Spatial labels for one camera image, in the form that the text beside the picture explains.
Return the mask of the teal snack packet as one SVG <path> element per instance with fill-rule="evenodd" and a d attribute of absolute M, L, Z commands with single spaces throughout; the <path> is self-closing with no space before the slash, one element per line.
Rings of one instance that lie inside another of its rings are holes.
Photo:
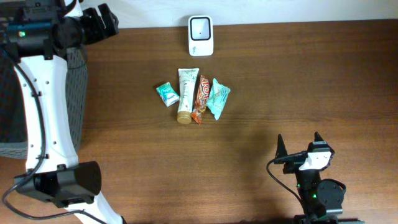
<path fill-rule="evenodd" d="M 229 87 L 220 84 L 217 79 L 213 79 L 213 85 L 206 105 L 216 120 L 219 120 L 230 92 Z"/>

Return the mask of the red orange snack bar wrapper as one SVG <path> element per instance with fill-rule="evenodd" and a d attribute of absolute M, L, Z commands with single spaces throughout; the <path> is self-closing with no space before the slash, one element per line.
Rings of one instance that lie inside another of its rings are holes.
<path fill-rule="evenodd" d="M 198 85 L 197 98 L 191 113 L 191 117 L 197 124 L 202 124 L 203 117 L 206 111 L 206 103 L 210 94 L 210 81 L 206 76 L 200 76 L 200 82 Z"/>

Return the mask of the small teal tissue packet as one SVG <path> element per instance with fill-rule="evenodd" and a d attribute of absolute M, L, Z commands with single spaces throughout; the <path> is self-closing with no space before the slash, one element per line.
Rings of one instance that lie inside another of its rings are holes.
<path fill-rule="evenodd" d="M 180 97 L 172 88 L 169 82 L 162 84 L 156 88 L 157 93 L 161 97 L 166 107 L 179 101 Z"/>

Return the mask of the white cream tube gold cap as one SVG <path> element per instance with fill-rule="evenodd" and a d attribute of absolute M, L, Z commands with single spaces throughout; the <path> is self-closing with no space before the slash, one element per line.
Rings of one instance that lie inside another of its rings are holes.
<path fill-rule="evenodd" d="M 181 124 L 190 124 L 193 110 L 193 94 L 199 68 L 179 68 L 180 99 L 177 111 L 177 121 Z"/>

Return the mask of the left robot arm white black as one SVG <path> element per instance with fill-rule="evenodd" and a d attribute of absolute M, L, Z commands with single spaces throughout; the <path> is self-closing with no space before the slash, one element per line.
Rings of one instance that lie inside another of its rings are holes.
<path fill-rule="evenodd" d="M 80 162 L 67 108 L 67 52 L 119 32 L 107 4 L 82 9 L 79 1 L 5 2 L 1 53 L 16 72 L 27 128 L 25 173 L 11 190 L 62 209 L 83 223 L 124 223 L 101 192 L 95 161 Z"/>

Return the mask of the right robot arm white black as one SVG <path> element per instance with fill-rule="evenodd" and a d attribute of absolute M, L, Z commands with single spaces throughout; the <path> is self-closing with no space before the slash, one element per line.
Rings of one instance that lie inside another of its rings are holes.
<path fill-rule="evenodd" d="M 308 149 L 288 154 L 281 135 L 277 138 L 275 158 L 269 163 L 282 164 L 284 174 L 294 174 L 297 181 L 297 193 L 278 180 L 266 167 L 268 174 L 283 188 L 296 197 L 303 214 L 293 217 L 294 224 L 352 224 L 362 223 L 357 218 L 339 219 L 343 213 L 342 203 L 346 186 L 333 179 L 322 179 L 320 172 L 330 166 L 335 151 L 318 132 Z"/>

